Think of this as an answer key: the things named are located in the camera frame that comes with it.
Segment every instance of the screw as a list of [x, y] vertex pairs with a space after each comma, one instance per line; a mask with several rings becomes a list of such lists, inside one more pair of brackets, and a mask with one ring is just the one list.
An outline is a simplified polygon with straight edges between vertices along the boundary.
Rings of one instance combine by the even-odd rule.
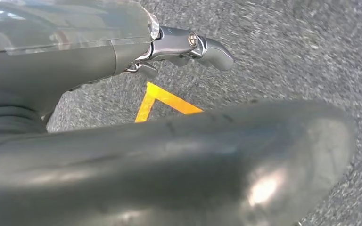
[[197, 36], [195, 33], [190, 33], [188, 36], [188, 42], [189, 44], [194, 47], [197, 45]]

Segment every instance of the gray carpet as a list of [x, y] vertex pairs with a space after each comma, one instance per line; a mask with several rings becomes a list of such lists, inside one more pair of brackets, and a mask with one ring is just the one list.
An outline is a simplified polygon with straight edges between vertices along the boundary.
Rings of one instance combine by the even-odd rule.
[[[153, 82], [202, 109], [254, 98], [321, 99], [351, 112], [359, 149], [346, 178], [304, 224], [362, 226], [362, 0], [145, 0], [167, 26], [215, 38], [231, 72], [164, 63]], [[133, 122], [146, 78], [120, 75], [64, 95], [49, 129]], [[149, 119], [179, 114], [156, 103]]]

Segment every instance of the gray plastic housing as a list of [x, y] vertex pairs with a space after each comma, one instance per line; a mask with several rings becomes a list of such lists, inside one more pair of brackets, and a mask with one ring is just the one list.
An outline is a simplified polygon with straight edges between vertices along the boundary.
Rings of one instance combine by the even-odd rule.
[[0, 0], [0, 106], [44, 116], [66, 91], [120, 74], [150, 47], [151, 18], [131, 0]]
[[45, 134], [0, 108], [0, 226], [289, 226], [355, 152], [342, 110], [263, 102]]
[[150, 43], [151, 19], [132, 0], [0, 0], [0, 52]]

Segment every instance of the silver metal bracket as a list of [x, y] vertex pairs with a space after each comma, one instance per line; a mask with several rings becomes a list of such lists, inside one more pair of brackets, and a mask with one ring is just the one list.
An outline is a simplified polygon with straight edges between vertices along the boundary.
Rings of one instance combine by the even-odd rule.
[[159, 36], [151, 43], [149, 50], [134, 60], [125, 73], [137, 73], [154, 78], [158, 70], [150, 64], [154, 61], [168, 60], [178, 67], [196, 60], [205, 66], [214, 66], [220, 71], [234, 66], [234, 57], [219, 42], [198, 36], [190, 30], [161, 26]]

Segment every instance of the yellow tape marking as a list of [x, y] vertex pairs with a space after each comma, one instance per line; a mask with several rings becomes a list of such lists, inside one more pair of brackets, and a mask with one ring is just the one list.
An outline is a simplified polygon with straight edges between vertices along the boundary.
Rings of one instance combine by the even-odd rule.
[[155, 100], [159, 100], [183, 114], [195, 114], [203, 111], [202, 109], [195, 107], [178, 96], [158, 87], [153, 83], [148, 82], [146, 93], [140, 109], [138, 110], [135, 122], [144, 122], [148, 120], [150, 110], [152, 109]]

